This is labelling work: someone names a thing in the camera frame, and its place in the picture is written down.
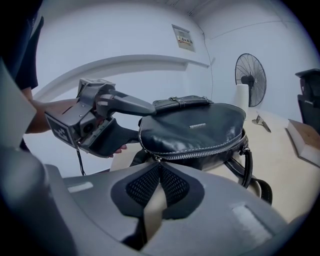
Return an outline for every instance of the mesh panel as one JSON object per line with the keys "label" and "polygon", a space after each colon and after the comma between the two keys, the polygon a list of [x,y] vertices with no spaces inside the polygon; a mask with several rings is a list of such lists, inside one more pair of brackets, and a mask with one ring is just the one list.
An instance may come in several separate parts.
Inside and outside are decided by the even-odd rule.
{"label": "mesh panel", "polygon": [[146,207],[159,184],[159,168],[160,165],[156,166],[125,187],[129,197],[143,207]]}
{"label": "mesh panel", "polygon": [[184,179],[165,168],[162,168],[161,186],[168,207],[183,199],[189,191],[189,184]]}

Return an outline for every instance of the black chair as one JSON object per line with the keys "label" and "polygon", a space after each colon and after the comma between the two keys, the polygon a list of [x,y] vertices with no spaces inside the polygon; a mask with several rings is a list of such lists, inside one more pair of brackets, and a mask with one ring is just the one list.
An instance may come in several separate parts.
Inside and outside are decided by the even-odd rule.
{"label": "black chair", "polygon": [[300,78],[302,95],[298,104],[302,121],[320,134],[320,69],[310,69],[295,74]]}

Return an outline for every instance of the wall sign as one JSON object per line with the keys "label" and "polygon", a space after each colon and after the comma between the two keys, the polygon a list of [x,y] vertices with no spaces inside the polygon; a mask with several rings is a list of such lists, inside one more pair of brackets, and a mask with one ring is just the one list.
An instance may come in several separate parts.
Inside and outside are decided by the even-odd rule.
{"label": "wall sign", "polygon": [[191,40],[190,32],[176,25],[172,25],[172,28],[179,47],[195,52],[194,43]]}

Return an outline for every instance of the fan stand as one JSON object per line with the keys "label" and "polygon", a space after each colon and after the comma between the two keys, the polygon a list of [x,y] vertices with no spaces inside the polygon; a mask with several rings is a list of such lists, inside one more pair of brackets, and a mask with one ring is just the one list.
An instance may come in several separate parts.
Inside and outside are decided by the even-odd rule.
{"label": "fan stand", "polygon": [[255,78],[252,76],[252,75],[249,75],[249,76],[243,76],[241,77],[241,83],[245,84],[245,85],[248,85],[249,87],[249,107],[252,106],[252,89],[254,87],[254,84],[255,84]]}

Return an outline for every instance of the bag zipper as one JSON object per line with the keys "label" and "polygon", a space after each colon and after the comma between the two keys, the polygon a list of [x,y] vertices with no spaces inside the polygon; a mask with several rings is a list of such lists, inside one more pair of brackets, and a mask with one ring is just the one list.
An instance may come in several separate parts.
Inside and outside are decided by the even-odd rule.
{"label": "bag zipper", "polygon": [[[183,154],[183,155],[175,155],[175,156],[160,156],[157,154],[152,154],[150,151],[144,149],[147,153],[150,153],[152,155],[154,155],[155,159],[158,162],[161,162],[162,159],[165,160],[182,160],[182,159],[190,159],[190,158],[201,158],[201,157],[207,157],[207,156],[212,156],[212,155],[216,155],[225,151],[228,151],[230,149],[232,149],[234,146],[236,146],[237,144],[240,144],[242,141],[244,141],[246,139],[246,135],[243,136],[240,140],[235,141],[225,147],[219,148],[219,149],[213,149],[213,150],[209,150],[209,151],[205,151],[205,152],[195,152],[195,153],[189,153],[189,154]],[[248,148],[248,145],[245,145],[241,151],[247,151],[250,150]]]}

